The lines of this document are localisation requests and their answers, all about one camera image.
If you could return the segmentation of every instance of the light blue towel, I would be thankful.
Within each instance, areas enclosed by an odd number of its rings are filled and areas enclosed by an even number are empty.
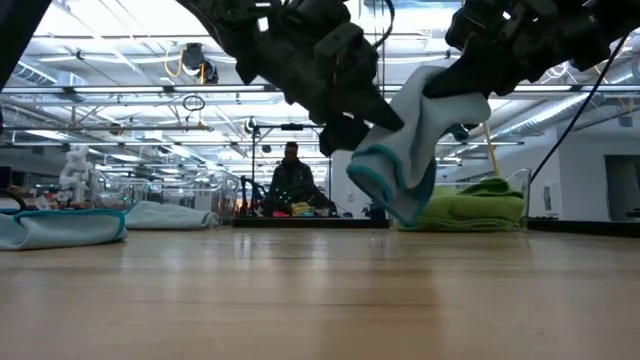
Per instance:
[[[220,218],[211,211],[139,201],[126,212],[127,229],[188,230],[219,225]]]
[[[448,132],[461,140],[464,130],[459,124],[479,125],[491,115],[487,99],[479,93],[423,96],[424,86],[443,70],[423,66],[409,77],[391,100],[404,128],[392,132],[374,126],[347,167],[351,180],[405,226],[415,225],[433,193],[438,140]]]
[[[0,250],[53,249],[111,243],[127,237],[124,215],[111,210],[0,214]]]

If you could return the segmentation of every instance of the folded towel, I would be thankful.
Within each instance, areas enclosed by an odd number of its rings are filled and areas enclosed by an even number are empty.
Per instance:
[[[422,89],[443,69],[418,68],[393,97],[391,107],[404,121],[397,132],[374,126],[353,153],[347,174],[401,223],[413,225],[429,201],[435,182],[436,143],[446,133],[466,135],[460,124],[481,124],[491,115],[482,94],[428,99]]]
[[[0,214],[0,250],[97,245],[127,237],[124,215],[111,210]]]
[[[493,178],[460,191],[437,187],[429,204],[405,231],[511,231],[519,228],[523,194]]]
[[[127,229],[181,230],[219,225],[218,216],[211,211],[151,201],[139,201],[125,214]]]

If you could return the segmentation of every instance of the green towel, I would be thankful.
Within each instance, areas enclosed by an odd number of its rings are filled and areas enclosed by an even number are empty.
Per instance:
[[[415,227],[403,231],[497,232],[518,229],[525,203],[500,178],[483,180],[459,190],[443,186],[434,189],[429,204]]]

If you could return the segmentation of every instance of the ceiling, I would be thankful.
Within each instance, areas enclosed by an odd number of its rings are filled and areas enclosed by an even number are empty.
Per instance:
[[[390,22],[388,10],[383,10],[380,1],[348,1],[352,21],[364,28],[367,38],[380,38]],[[448,66],[455,61],[458,52],[450,49],[444,41],[451,16],[460,5],[459,1],[395,0],[396,18],[394,33],[387,40],[379,61],[381,85],[402,85],[409,75],[421,65]],[[617,67],[626,66],[637,59],[640,36],[634,34],[616,62]],[[201,43],[206,57],[212,61],[219,73],[219,85],[228,85],[216,92],[199,93],[206,102],[200,111],[189,111],[184,106],[186,97],[194,93],[168,95],[160,93],[138,93],[135,95],[114,91],[106,94],[84,94],[81,106],[78,103],[41,94],[7,94],[1,96],[3,111],[9,124],[15,126],[69,126],[107,127],[120,124],[124,127],[148,128],[112,134],[107,131],[74,132],[30,132],[20,133],[19,141],[62,141],[64,138],[82,139],[87,142],[132,143],[156,142],[209,142],[211,146],[168,146],[169,154],[153,146],[92,146],[94,153],[121,153],[144,159],[147,162],[192,163],[221,165],[238,174],[247,174],[251,164],[251,146],[246,125],[251,119],[259,125],[299,123],[312,125],[307,112],[301,106],[288,105],[281,93],[276,91],[245,92],[238,86],[240,78],[234,70],[233,58],[227,56],[211,39],[202,25],[174,0],[54,0],[21,62],[11,77],[9,87],[32,87],[46,83],[55,86],[162,86],[199,85],[200,79],[182,71],[180,51],[187,43]],[[445,59],[451,51],[452,59]],[[563,64],[548,71],[539,83],[545,85],[590,84],[597,73],[590,70],[578,73]],[[623,83],[640,84],[636,78]],[[260,78],[252,85],[265,84]],[[490,99],[495,110],[490,124],[498,133],[513,127],[512,121],[520,123],[525,111],[548,103],[548,97],[560,102],[575,94],[558,93],[514,93],[508,98]],[[621,102],[631,101],[627,95]],[[613,101],[601,104],[593,111],[614,111]],[[162,130],[150,127],[161,126]],[[200,126],[203,130],[184,130],[185,126]],[[269,142],[271,151],[256,148],[256,156],[264,165],[261,171],[275,166],[287,141],[301,144],[300,155],[316,174],[318,182],[324,182],[328,161],[322,159],[317,146],[318,135],[314,129],[303,131],[273,130],[267,134],[263,129],[264,142]],[[504,141],[524,141],[535,133],[506,134]],[[230,147],[238,142],[238,147]],[[486,146],[477,146],[458,152],[460,146],[447,145],[438,148],[440,157],[477,157],[486,152]],[[109,161],[122,162],[118,159]]]

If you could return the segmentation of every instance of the wooden table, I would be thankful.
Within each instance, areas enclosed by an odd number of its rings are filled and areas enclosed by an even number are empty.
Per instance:
[[[37,359],[640,359],[640,243],[548,233],[135,232],[0,253]]]

